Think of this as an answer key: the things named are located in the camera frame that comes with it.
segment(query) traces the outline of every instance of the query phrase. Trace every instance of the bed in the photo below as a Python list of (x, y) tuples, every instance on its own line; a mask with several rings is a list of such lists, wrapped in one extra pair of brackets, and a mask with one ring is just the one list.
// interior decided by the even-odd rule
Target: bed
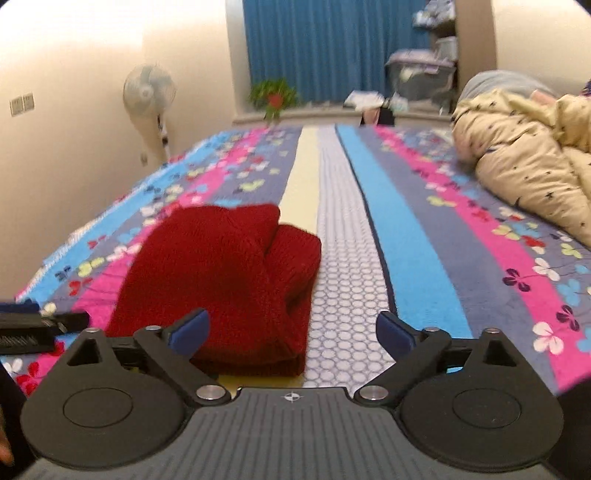
[[(72, 233), (17, 300), (42, 313), (85, 310), (105, 328), (150, 232), (179, 207), (275, 203), (281, 221), (317, 234), (306, 371), (239, 384), (350, 392), (392, 359), (375, 319), (390, 309), (417, 329), (471, 338), (501, 328), (553, 392), (591, 372), (591, 254), (508, 206), (455, 165), (449, 131), (345, 126), (221, 133), (172, 159)], [(30, 394), (73, 341), (3, 357)]]

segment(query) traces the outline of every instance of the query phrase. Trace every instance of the plastic storage box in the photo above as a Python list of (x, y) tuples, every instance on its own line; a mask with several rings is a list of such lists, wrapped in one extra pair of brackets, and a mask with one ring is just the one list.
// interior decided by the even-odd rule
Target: plastic storage box
[(435, 44), (435, 55), (438, 59), (457, 61), (457, 37), (440, 38)]
[(409, 102), (431, 100), (447, 106), (456, 71), (452, 61), (436, 58), (431, 50), (398, 50), (386, 66), (393, 93)]

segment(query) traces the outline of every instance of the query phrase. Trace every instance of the fan stand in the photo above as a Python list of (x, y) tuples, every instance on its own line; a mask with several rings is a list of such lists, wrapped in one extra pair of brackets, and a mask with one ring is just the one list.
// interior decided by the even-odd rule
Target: fan stand
[(166, 161), (170, 160), (170, 147), (168, 146), (168, 132), (166, 131), (166, 125), (164, 125), (164, 119), (162, 115), (157, 116), (158, 121), (158, 132), (160, 132), (160, 140), (162, 141), (162, 147), (166, 154)]

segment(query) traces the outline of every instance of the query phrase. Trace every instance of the light switch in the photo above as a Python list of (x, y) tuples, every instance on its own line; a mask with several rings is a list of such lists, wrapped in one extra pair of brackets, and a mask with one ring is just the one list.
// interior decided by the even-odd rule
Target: light switch
[(35, 100), (32, 93), (28, 93), (22, 96), (22, 104), (26, 112), (35, 108)]
[(22, 97), (13, 98), (10, 100), (10, 113), (12, 113), (12, 116), (20, 115), (24, 111), (25, 108), (22, 104)]

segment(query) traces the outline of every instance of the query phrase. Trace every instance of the potted plant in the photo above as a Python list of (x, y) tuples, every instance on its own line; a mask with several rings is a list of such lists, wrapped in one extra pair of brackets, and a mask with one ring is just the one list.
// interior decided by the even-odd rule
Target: potted plant
[(255, 108), (266, 110), (267, 122), (278, 122), (283, 110), (297, 105), (297, 92), (286, 79), (264, 80), (252, 86), (249, 99)]

